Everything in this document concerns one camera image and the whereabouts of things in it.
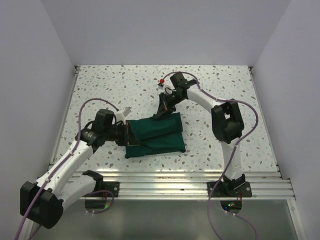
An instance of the black clamp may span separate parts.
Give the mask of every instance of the black clamp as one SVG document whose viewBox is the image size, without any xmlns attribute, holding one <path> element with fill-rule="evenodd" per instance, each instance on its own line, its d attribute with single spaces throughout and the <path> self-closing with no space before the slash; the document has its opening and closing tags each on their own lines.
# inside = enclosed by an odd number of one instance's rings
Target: black clamp
<svg viewBox="0 0 320 240">
<path fill-rule="evenodd" d="M 107 190 L 113 193 L 115 198 L 119 195 L 120 183 L 118 181 L 104 181 L 104 177 L 92 170 L 87 170 L 82 173 L 82 175 L 89 176 L 96 181 L 93 192 L 100 190 Z M 96 193 L 90 195 L 90 197 L 104 197 L 105 193 Z M 103 209 L 106 202 L 103 199 L 85 200 L 84 206 L 86 209 Z"/>
<path fill-rule="evenodd" d="M 230 144 L 232 140 L 242 136 L 245 128 L 237 102 L 225 102 L 211 109 L 212 131 L 220 142 Z"/>
<path fill-rule="evenodd" d="M 206 183 L 208 195 L 212 191 L 212 188 L 216 184 L 216 181 L 209 181 Z M 230 180 L 226 176 L 223 176 L 223 181 L 220 181 L 212 193 L 212 198 L 228 198 L 239 196 L 245 198 L 252 197 L 252 190 L 250 183 L 246 181 L 246 177 L 242 174 L 237 179 Z"/>
<path fill-rule="evenodd" d="M 161 118 L 163 116 L 169 115 L 176 111 L 175 105 L 181 101 L 188 99 L 187 90 L 195 85 L 196 80 L 187 80 L 181 72 L 177 72 L 170 77 L 174 90 L 170 94 L 160 93 L 159 94 L 159 107 L 154 118 Z"/>
</svg>

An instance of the metal frame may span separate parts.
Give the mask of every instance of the metal frame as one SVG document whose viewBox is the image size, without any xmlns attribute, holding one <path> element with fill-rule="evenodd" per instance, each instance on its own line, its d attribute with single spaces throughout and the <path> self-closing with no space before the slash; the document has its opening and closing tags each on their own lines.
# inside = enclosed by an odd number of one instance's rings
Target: metal frame
<svg viewBox="0 0 320 240">
<path fill-rule="evenodd" d="M 61 138 L 61 135 L 62 135 L 62 131 L 64 129 L 65 121 L 66 121 L 68 110 L 69 110 L 70 103 L 71 103 L 71 98 L 72 98 L 72 95 L 74 93 L 76 82 L 77 82 L 79 71 L 80 71 L 80 66 L 74 66 L 74 67 L 75 67 L 74 77 L 73 77 L 73 80 L 72 80 L 71 89 L 70 89 L 70 92 L 69 92 L 67 104 L 65 106 L 65 109 L 64 109 L 64 112 L 63 112 L 63 117 L 62 117 L 61 124 L 60 124 L 59 131 L 58 131 L 58 135 L 56 136 L 56 140 L 54 142 L 53 150 L 52 150 L 52 153 L 50 155 L 50 165 L 55 163 L 55 157 L 57 155 L 58 146 L 59 146 L 59 143 L 60 143 L 60 138 Z"/>
<path fill-rule="evenodd" d="M 81 176 L 76 172 L 70 181 Z M 207 182 L 217 181 L 220 172 L 107 172 L 99 171 L 105 182 L 120 182 L 121 200 L 207 200 Z M 279 172 L 246 172 L 253 197 L 246 200 L 294 200 L 290 180 Z M 233 198 L 221 197 L 220 200 Z"/>
<path fill-rule="evenodd" d="M 296 201 L 291 199 L 291 200 L 287 200 L 286 202 L 288 203 L 293 226 L 298 239 L 299 240 L 308 239 L 299 215 Z"/>
</svg>

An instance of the green towel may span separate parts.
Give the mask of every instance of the green towel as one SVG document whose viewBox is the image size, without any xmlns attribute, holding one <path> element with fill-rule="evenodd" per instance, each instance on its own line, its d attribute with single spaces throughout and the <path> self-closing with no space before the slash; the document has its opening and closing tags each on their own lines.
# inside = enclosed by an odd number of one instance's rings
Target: green towel
<svg viewBox="0 0 320 240">
<path fill-rule="evenodd" d="M 126 146 L 126 159 L 172 152 L 184 153 L 186 151 L 179 112 L 158 119 L 149 117 L 129 120 L 128 122 L 140 145 Z"/>
</svg>

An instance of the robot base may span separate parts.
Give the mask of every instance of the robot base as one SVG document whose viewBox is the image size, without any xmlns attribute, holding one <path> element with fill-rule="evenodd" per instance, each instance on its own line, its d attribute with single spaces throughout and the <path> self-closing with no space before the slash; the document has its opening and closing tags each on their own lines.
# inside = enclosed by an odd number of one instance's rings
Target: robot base
<svg viewBox="0 0 320 240">
<path fill-rule="evenodd" d="M 216 184 L 216 181 L 210 181 L 206 183 L 208 195 L 210 194 L 212 188 Z M 237 198 L 239 196 L 244 198 L 252 197 L 252 190 L 250 183 L 246 181 L 245 175 L 239 177 L 235 180 L 228 180 L 226 177 L 223 181 L 220 181 L 212 193 L 212 198 Z"/>
</svg>

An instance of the black mounting bracket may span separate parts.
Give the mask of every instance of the black mounting bracket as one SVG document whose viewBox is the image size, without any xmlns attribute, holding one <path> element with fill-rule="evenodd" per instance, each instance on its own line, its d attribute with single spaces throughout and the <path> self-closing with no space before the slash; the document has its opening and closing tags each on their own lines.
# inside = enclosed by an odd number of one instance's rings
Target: black mounting bracket
<svg viewBox="0 0 320 240">
<path fill-rule="evenodd" d="M 216 184 L 216 181 L 209 181 L 206 183 L 208 196 L 212 191 L 212 188 Z M 242 174 L 241 177 L 234 180 L 229 180 L 223 177 L 223 181 L 220 181 L 212 193 L 212 198 L 237 198 L 239 196 L 244 198 L 252 197 L 252 190 L 250 182 L 246 181 L 245 175 Z"/>
<path fill-rule="evenodd" d="M 167 116 L 177 110 L 175 105 L 170 105 L 167 98 L 168 98 L 168 96 L 166 94 L 164 94 L 163 92 L 159 94 L 159 107 L 158 107 L 158 111 L 155 115 L 155 118 Z"/>
<path fill-rule="evenodd" d="M 23 216 L 40 187 L 37 183 L 26 181 L 20 189 L 20 214 Z M 62 216 L 64 208 L 62 207 L 63 200 L 58 199 L 52 193 L 52 189 L 42 190 L 40 196 L 35 201 L 27 218 L 44 226 L 46 229 L 51 229 Z"/>
<path fill-rule="evenodd" d="M 94 191 L 99 190 L 107 190 L 111 193 L 113 193 L 114 198 L 117 198 L 119 196 L 119 190 L 120 190 L 120 182 L 118 181 L 103 181 L 99 185 L 99 189 L 94 188 Z M 100 199 L 86 199 L 84 201 L 84 206 L 86 209 L 104 209 L 106 205 L 106 201 L 104 200 L 105 193 L 97 193 L 90 195 L 90 197 L 102 197 Z"/>
</svg>

